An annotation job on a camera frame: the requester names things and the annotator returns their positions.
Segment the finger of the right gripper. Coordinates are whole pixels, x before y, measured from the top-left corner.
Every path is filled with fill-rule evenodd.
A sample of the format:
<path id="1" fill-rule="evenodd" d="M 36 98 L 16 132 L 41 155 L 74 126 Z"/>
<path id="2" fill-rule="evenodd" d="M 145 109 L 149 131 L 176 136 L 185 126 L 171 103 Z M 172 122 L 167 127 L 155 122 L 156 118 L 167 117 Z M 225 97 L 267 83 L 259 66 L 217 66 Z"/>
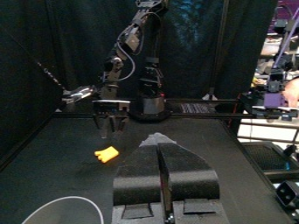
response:
<path id="1" fill-rule="evenodd" d="M 122 116 L 122 117 L 112 117 L 112 124 L 110 124 L 110 129 L 112 129 L 112 135 L 113 137 L 118 137 L 122 132 L 124 132 L 124 128 L 126 126 L 126 122 L 128 122 L 128 117 Z"/>
<path id="2" fill-rule="evenodd" d="M 98 129 L 98 134 L 101 138 L 108 137 L 108 118 L 100 117 L 98 115 L 94 116 L 94 123 Z"/>

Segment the person's hand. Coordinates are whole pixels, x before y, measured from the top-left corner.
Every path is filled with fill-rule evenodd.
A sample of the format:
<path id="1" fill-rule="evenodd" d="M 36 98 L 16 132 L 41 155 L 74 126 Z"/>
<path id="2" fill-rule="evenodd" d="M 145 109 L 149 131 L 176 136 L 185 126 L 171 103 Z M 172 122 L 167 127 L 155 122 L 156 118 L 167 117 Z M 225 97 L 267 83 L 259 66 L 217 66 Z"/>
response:
<path id="1" fill-rule="evenodd" d="M 283 96 L 287 101 L 287 105 L 291 108 L 296 108 L 299 102 L 299 78 L 295 78 L 287 82 Z"/>

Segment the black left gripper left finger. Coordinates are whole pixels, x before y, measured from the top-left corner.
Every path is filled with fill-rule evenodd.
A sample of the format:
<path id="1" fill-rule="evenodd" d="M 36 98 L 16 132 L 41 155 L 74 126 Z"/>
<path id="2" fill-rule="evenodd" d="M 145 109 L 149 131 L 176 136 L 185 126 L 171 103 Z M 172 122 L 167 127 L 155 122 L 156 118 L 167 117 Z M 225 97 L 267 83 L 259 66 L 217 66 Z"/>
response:
<path id="1" fill-rule="evenodd" d="M 157 135 L 152 134 L 117 167 L 112 224 L 164 224 Z"/>

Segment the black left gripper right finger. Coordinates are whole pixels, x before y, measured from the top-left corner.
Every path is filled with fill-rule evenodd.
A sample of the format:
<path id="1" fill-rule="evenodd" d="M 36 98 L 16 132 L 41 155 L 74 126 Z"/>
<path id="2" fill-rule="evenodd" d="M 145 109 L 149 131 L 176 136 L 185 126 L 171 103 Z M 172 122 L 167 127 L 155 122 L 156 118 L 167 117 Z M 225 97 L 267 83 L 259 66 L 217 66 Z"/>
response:
<path id="1" fill-rule="evenodd" d="M 157 133 L 163 202 L 172 224 L 229 224 L 219 177 L 203 157 Z"/>

